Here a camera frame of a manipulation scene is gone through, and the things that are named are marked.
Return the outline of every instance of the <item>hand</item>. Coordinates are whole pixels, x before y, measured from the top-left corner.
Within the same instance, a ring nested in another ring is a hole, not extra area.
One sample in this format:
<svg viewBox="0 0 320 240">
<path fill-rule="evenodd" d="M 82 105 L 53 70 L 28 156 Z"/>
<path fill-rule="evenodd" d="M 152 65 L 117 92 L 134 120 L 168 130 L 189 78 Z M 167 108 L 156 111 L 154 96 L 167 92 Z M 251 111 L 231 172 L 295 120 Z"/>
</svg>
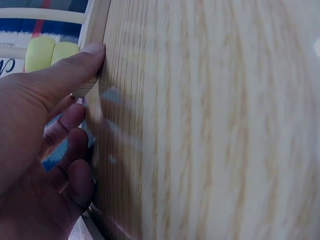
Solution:
<svg viewBox="0 0 320 240">
<path fill-rule="evenodd" d="M 88 136 L 77 128 L 86 110 L 70 93 L 104 56 L 102 44 L 90 44 L 50 68 L 0 78 L 0 239 L 68 239 L 90 205 L 94 182 L 81 160 Z M 41 162 L 66 137 L 66 154 L 46 173 Z"/>
</svg>

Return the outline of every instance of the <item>wooden board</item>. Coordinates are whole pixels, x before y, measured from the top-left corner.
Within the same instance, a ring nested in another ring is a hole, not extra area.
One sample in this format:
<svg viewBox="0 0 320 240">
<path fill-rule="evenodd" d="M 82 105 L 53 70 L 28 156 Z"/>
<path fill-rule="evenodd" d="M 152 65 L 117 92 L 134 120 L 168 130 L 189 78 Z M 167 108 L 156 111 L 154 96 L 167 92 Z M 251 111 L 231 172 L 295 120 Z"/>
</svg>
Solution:
<svg viewBox="0 0 320 240">
<path fill-rule="evenodd" d="M 320 238 L 318 0 L 113 0 L 87 98 L 114 239 Z M 115 87 L 120 103 L 99 96 Z"/>
</svg>

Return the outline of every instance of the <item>fingernail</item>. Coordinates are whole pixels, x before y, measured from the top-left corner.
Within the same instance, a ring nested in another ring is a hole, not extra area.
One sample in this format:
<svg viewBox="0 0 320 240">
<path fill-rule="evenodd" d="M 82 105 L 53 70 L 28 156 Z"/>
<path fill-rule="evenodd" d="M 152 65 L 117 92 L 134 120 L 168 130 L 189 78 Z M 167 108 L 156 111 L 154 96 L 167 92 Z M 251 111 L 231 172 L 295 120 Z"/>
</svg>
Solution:
<svg viewBox="0 0 320 240">
<path fill-rule="evenodd" d="M 105 52 L 105 45 L 102 43 L 91 43 L 85 46 L 81 52 L 88 53 L 88 54 L 99 54 Z"/>
</svg>

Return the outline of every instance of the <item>yellow cushion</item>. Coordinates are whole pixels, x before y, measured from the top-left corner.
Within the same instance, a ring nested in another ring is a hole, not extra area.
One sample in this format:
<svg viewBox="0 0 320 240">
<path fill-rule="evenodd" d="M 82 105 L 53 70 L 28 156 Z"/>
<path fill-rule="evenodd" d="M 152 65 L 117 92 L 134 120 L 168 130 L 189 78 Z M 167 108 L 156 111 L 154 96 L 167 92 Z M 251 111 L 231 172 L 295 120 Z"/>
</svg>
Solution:
<svg viewBox="0 0 320 240">
<path fill-rule="evenodd" d="M 62 41 L 54 46 L 51 65 L 55 64 L 61 59 L 68 58 L 80 51 L 80 47 L 72 42 Z"/>
<path fill-rule="evenodd" d="M 31 39 L 25 54 L 25 71 L 29 73 L 50 67 L 55 44 L 51 37 Z"/>
</svg>

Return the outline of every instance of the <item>finger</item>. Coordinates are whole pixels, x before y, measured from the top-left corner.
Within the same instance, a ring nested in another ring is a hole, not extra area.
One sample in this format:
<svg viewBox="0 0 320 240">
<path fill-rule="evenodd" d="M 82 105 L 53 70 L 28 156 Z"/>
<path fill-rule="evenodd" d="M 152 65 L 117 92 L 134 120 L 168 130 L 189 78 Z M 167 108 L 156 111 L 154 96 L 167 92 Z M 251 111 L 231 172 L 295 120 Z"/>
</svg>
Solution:
<svg viewBox="0 0 320 240">
<path fill-rule="evenodd" d="M 48 172 L 48 177 L 61 193 L 69 182 L 68 172 L 70 165 L 78 160 L 84 159 L 88 151 L 88 135 L 85 130 L 73 129 L 68 136 L 68 149 L 61 161 Z"/>
<path fill-rule="evenodd" d="M 87 45 L 81 52 L 43 70 L 27 73 L 27 88 L 48 113 L 68 94 L 92 79 L 105 58 L 105 46 Z"/>
<path fill-rule="evenodd" d="M 95 184 L 90 168 L 84 160 L 74 161 L 69 168 L 68 176 L 69 184 L 61 195 L 68 208 L 71 223 L 74 224 L 89 207 Z"/>
<path fill-rule="evenodd" d="M 72 104 L 76 103 L 76 99 L 68 95 L 66 96 L 49 114 L 47 117 L 46 123 L 49 123 L 52 119 L 54 119 L 56 116 L 62 114 L 64 111 L 66 111 Z"/>
<path fill-rule="evenodd" d="M 77 128 L 86 117 L 86 109 L 81 104 L 73 104 L 58 120 L 44 130 L 42 144 L 38 152 L 41 160 L 50 155 L 56 147 Z"/>
</svg>

